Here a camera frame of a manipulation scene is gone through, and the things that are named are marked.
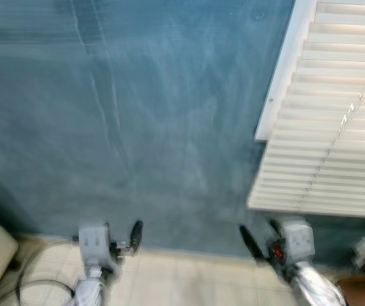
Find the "white slatted window blind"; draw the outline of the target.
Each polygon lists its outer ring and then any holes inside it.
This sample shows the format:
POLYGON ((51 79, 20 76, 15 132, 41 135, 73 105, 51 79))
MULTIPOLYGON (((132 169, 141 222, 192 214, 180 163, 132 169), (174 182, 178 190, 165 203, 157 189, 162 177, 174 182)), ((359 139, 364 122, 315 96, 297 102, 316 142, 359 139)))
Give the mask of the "white slatted window blind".
POLYGON ((365 0, 320 0, 250 209, 365 217, 365 0))

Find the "white window frame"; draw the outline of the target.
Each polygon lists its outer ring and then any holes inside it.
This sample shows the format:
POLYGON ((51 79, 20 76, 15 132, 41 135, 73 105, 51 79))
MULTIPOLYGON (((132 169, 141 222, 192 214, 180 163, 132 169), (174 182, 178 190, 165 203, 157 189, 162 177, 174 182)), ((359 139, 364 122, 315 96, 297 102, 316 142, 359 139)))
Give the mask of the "white window frame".
POLYGON ((264 107, 255 131, 255 141, 270 139, 277 115, 287 96, 299 62, 303 45, 307 41, 310 25, 316 18, 320 0, 294 0, 294 7, 287 24, 287 31, 279 51, 272 82, 268 87, 264 107))

